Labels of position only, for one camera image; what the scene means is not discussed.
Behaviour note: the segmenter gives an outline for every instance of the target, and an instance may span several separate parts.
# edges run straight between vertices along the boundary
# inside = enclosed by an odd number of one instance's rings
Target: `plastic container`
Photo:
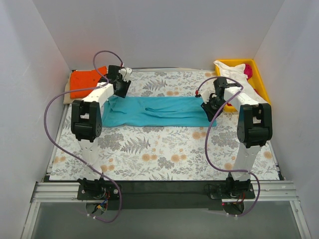
[[[258,95],[260,95],[265,101],[270,103],[263,80],[261,79],[257,65],[253,59],[217,59],[217,60],[226,64],[227,66],[232,66],[232,67],[240,65],[240,64],[249,64],[253,70],[253,76],[248,80],[248,83],[255,89]],[[220,76],[220,71],[217,66],[215,66],[215,72],[217,76]],[[230,104],[227,104],[224,107],[224,111],[235,112],[236,109]]]

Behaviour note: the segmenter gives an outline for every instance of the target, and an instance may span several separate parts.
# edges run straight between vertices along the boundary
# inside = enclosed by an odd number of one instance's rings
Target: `white cloth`
[[[259,103],[266,103],[266,101],[260,95],[258,95],[255,92],[254,88],[248,83],[247,81],[248,76],[244,74],[244,70],[246,67],[245,64],[240,64],[235,67],[227,66],[226,64],[220,61],[214,61],[214,64],[218,66],[221,76],[229,77],[231,79],[234,79],[235,81],[238,81],[240,84],[242,84],[244,87],[242,92],[244,92],[253,100],[258,101]]]

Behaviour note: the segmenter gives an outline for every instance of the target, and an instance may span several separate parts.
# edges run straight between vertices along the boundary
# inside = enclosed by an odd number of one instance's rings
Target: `wall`
[[[16,239],[52,152],[44,108],[62,92],[69,68],[31,0],[0,0],[0,32],[0,238]],[[49,114],[52,135],[59,103]]]
[[[255,60],[273,109],[273,147],[319,238],[319,2],[286,0]]]
[[[71,69],[91,69],[101,49],[129,67],[211,69],[216,58],[253,58],[283,0],[33,2]]]

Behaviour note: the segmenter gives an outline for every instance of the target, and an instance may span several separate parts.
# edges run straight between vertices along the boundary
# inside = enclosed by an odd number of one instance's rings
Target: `blue fabric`
[[[209,126],[205,111],[196,97],[112,96],[104,104],[102,124],[133,126]]]

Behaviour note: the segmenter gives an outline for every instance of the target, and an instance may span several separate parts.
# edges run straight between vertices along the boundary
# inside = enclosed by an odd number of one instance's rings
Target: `folded orange towel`
[[[106,66],[100,67],[99,72],[101,72],[103,75],[107,73]],[[84,89],[89,87],[95,87],[97,86],[101,76],[99,73],[96,72],[96,70],[92,71],[74,71],[71,73],[70,76],[70,90],[78,90],[78,89]],[[70,94],[70,98],[82,98],[88,96],[92,90],[90,91],[78,91],[78,92],[72,92]]]

